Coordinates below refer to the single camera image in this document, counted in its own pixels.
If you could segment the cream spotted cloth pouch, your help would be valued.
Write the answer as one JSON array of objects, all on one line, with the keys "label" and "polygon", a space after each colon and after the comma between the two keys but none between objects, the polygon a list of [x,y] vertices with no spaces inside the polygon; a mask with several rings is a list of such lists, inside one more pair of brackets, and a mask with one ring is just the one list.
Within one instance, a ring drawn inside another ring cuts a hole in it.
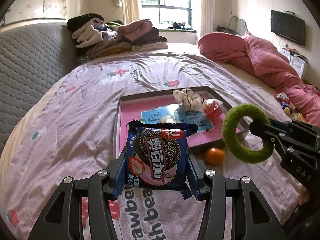
[{"label": "cream spotted cloth pouch", "polygon": [[184,112],[199,112],[204,110],[204,98],[194,93],[190,88],[174,90],[172,95]]}]

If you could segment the blue oreo cookie packet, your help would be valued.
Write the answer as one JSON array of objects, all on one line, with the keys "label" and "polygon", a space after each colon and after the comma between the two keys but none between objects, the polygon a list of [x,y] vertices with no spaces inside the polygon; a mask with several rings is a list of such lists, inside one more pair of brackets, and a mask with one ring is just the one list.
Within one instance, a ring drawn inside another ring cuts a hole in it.
[{"label": "blue oreo cookie packet", "polygon": [[125,185],[140,189],[180,191],[184,199],[197,194],[188,138],[197,124],[144,124],[133,120],[125,153]]}]

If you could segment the red snack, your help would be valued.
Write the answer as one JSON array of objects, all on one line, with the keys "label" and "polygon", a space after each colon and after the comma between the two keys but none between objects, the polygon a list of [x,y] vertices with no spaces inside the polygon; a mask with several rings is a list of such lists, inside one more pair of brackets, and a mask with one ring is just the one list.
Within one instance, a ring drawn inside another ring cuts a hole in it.
[{"label": "red snack", "polygon": [[176,120],[174,115],[167,115],[160,118],[159,123],[160,124],[176,124],[178,123],[178,121]]}]

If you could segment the small toys by blanket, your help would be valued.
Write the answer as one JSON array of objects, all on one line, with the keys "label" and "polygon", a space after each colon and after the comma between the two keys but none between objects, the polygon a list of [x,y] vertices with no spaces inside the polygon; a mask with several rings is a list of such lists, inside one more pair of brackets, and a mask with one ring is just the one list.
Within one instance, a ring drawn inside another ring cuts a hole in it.
[{"label": "small toys by blanket", "polygon": [[300,114],[297,107],[289,100],[289,97],[285,93],[276,94],[275,99],[281,105],[284,113],[289,118],[305,122],[304,117]]}]

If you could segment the white drawer cabinet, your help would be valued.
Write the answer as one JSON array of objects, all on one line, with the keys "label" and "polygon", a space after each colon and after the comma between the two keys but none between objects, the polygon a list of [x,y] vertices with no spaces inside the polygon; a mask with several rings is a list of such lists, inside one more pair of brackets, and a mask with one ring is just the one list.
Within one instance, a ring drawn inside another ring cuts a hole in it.
[{"label": "white drawer cabinet", "polygon": [[287,57],[290,66],[298,73],[301,79],[304,79],[309,66],[308,59],[289,48],[279,48],[278,51]]}]

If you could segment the brown tray with pink book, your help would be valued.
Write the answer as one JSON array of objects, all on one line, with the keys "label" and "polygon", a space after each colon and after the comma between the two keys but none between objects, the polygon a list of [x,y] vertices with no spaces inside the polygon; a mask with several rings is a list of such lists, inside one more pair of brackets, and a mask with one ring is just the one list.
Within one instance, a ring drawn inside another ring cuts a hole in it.
[{"label": "brown tray with pink book", "polygon": [[185,113],[174,99],[172,89],[120,97],[114,123],[114,157],[119,157],[126,146],[129,122],[138,120],[146,124],[157,124],[160,118],[167,115],[174,115],[178,122],[198,125],[198,132],[188,138],[188,145],[193,154],[204,154],[210,147],[224,148],[222,125],[231,105],[210,87],[192,87],[191,90],[206,100],[222,101],[222,115],[216,120],[209,121],[202,112]]}]

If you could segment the pink quilted blanket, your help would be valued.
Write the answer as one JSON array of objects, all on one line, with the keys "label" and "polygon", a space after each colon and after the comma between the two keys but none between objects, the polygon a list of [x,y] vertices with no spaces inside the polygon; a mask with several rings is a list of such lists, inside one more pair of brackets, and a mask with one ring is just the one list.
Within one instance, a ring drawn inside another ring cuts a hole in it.
[{"label": "pink quilted blanket", "polygon": [[198,41],[200,54],[232,64],[256,77],[278,93],[285,93],[308,124],[319,127],[319,90],[306,85],[288,59],[268,40],[214,32]]}]

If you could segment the pink strawberry print bedspread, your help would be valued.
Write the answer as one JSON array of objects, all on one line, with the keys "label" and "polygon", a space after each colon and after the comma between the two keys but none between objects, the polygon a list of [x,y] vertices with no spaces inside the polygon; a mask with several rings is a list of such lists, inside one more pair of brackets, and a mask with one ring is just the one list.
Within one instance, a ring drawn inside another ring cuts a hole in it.
[{"label": "pink strawberry print bedspread", "polygon": [[[1,156],[1,217],[17,239],[27,239],[46,202],[66,176],[87,178],[116,156],[113,132],[120,97],[208,86],[230,105],[250,103],[287,121],[273,90],[242,70],[183,53],[118,55],[77,67],[68,74],[14,153]],[[244,164],[229,150],[217,171],[249,176],[281,224],[305,189],[280,166],[274,152],[265,162]],[[180,192],[125,189],[115,207],[123,239],[196,239],[204,203]]]}]

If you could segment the white right curtain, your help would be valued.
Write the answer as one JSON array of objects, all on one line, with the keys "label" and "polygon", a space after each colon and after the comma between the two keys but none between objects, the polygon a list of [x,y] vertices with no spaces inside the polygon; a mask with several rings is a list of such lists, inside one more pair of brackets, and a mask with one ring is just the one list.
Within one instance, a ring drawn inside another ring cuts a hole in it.
[{"label": "white right curtain", "polygon": [[200,20],[200,36],[214,31],[214,10],[215,0],[200,0],[201,4],[201,20]]}]

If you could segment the grey quilted headboard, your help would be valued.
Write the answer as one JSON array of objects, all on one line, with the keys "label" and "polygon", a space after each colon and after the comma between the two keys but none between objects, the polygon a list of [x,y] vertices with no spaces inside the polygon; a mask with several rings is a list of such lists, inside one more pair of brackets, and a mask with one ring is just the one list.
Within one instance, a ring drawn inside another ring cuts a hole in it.
[{"label": "grey quilted headboard", "polygon": [[76,47],[64,23],[1,33],[1,148],[25,114],[75,67]]}]

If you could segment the pile of folded clothes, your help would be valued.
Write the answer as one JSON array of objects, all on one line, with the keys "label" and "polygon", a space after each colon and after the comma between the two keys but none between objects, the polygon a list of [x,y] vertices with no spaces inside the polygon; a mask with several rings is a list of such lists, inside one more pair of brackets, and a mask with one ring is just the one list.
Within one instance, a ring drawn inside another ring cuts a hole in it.
[{"label": "pile of folded clothes", "polygon": [[149,19],[123,25],[120,21],[105,22],[98,14],[85,14],[69,19],[67,27],[81,60],[168,48],[167,38]]}]

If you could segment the black wall television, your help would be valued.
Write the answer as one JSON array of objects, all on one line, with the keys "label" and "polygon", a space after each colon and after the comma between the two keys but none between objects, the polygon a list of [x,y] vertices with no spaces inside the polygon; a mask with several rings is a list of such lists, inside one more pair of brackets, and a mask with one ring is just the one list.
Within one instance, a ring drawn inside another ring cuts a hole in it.
[{"label": "black wall television", "polygon": [[271,31],[298,45],[306,45],[306,23],[293,14],[271,10]]}]

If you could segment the window with dark frame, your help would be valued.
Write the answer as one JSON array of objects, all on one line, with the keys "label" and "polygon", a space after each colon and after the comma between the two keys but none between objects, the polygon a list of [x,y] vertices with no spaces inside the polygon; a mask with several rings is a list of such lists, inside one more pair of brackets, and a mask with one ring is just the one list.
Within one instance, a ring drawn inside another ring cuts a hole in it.
[{"label": "window with dark frame", "polygon": [[139,0],[141,18],[149,19],[160,28],[173,28],[175,24],[184,28],[192,26],[191,0]]}]

